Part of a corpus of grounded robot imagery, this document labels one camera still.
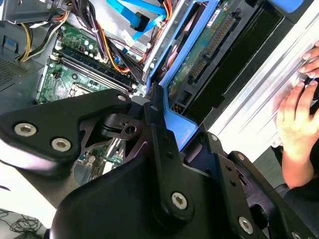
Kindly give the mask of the person's right hand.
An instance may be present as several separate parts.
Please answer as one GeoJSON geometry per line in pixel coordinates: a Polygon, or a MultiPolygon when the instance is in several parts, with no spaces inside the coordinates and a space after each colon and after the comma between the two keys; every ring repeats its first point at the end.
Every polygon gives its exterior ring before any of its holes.
{"type": "Polygon", "coordinates": [[[305,161],[319,139],[319,112],[310,113],[318,87],[311,81],[307,87],[299,82],[280,104],[276,124],[284,148],[284,156],[305,161]]]}

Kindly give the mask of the person's left hand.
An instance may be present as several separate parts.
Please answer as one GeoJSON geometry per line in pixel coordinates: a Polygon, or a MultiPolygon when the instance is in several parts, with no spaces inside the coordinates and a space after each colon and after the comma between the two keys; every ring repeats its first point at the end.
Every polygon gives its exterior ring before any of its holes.
{"type": "Polygon", "coordinates": [[[302,59],[305,63],[299,68],[299,72],[306,74],[309,78],[319,77],[319,42],[317,41],[313,48],[307,51],[302,59]]]}

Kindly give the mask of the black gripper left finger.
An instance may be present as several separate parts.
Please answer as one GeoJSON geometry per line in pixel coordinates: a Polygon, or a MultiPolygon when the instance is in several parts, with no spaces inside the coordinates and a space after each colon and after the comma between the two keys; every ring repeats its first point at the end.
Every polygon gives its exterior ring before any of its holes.
{"type": "Polygon", "coordinates": [[[194,206],[179,176],[183,167],[172,131],[165,125],[163,88],[152,85],[144,104],[107,89],[5,113],[0,149],[7,165],[46,177],[67,176],[79,156],[119,138],[124,162],[150,162],[151,200],[165,222],[188,222],[194,206]]]}

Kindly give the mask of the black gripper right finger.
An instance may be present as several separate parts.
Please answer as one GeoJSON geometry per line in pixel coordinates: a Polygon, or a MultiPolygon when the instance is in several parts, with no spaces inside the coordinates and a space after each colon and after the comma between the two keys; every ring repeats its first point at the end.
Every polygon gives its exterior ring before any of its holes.
{"type": "Polygon", "coordinates": [[[206,133],[214,155],[227,218],[237,239],[317,239],[318,233],[284,201],[286,184],[272,187],[248,158],[238,151],[225,155],[220,140],[206,133]]]}

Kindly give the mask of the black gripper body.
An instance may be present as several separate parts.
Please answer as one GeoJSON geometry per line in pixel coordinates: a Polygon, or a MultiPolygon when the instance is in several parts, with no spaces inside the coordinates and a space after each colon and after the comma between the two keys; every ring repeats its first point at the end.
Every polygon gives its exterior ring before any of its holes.
{"type": "Polygon", "coordinates": [[[249,239],[247,224],[226,207],[221,188],[208,174],[183,168],[194,202],[188,222],[157,218],[149,162],[135,159],[74,190],[59,205],[52,239],[249,239]]]}

